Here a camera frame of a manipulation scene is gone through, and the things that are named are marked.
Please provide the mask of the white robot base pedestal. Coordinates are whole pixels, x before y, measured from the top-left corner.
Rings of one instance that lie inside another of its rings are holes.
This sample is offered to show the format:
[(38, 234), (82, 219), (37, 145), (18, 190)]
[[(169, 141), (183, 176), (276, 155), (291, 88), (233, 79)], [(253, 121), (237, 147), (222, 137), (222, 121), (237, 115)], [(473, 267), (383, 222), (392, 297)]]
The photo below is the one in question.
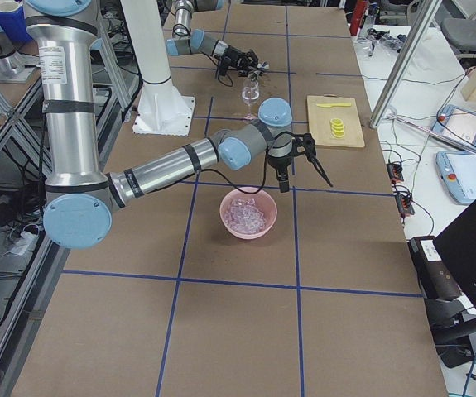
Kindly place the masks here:
[(124, 0), (121, 5), (142, 76), (133, 131), (187, 136), (195, 98), (181, 95), (173, 84), (157, 2)]

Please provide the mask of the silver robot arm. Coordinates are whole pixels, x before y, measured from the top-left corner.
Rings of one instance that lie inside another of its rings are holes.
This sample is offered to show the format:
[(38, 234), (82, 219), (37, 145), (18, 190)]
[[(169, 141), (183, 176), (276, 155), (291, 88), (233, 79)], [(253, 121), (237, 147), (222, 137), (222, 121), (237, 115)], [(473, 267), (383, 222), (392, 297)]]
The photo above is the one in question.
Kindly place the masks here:
[[(50, 143), (52, 171), (45, 185), (42, 215), (47, 236), (57, 245), (84, 249), (101, 242), (112, 226), (112, 214), (132, 199), (166, 189), (222, 161), (240, 170), (264, 155), (276, 171), (282, 193), (289, 190), (288, 167), (305, 155), (330, 186), (317, 159), (310, 133), (291, 132), (288, 102), (269, 98), (240, 129), (223, 129), (144, 165), (105, 174), (99, 166), (92, 92), (91, 46), (98, 43), (99, 1), (23, 1), (28, 34), (39, 50), (43, 113)], [(194, 97), (182, 96), (172, 82), (157, 1), (121, 1), (137, 58), (142, 96), (135, 132), (185, 136), (190, 130)]]
[(173, 1), (175, 22), (172, 37), (166, 40), (170, 56), (206, 55), (216, 66), (215, 77), (226, 77), (230, 69), (238, 75), (248, 77), (269, 70), (267, 62), (261, 62), (253, 50), (241, 51), (228, 43), (216, 39), (204, 30), (192, 29), (191, 19), (197, 12), (215, 11), (222, 8), (223, 1)]

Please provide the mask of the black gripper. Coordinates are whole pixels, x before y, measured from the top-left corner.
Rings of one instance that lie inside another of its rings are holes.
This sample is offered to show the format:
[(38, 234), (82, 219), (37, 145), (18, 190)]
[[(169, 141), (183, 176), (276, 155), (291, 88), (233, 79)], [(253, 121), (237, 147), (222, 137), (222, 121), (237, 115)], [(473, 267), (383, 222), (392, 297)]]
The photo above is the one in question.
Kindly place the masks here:
[(235, 47), (229, 46), (219, 58), (219, 70), (227, 71), (234, 68), (239, 77), (258, 79), (262, 75), (262, 66), (253, 50), (242, 52)]
[(281, 193), (290, 190), (288, 168), (293, 159), (304, 155), (313, 165), (317, 174), (329, 187), (333, 184), (325, 172), (324, 167), (316, 156), (315, 139), (310, 133), (295, 134), (281, 132), (274, 138), (272, 146), (267, 153), (267, 163), (276, 171), (276, 179)]

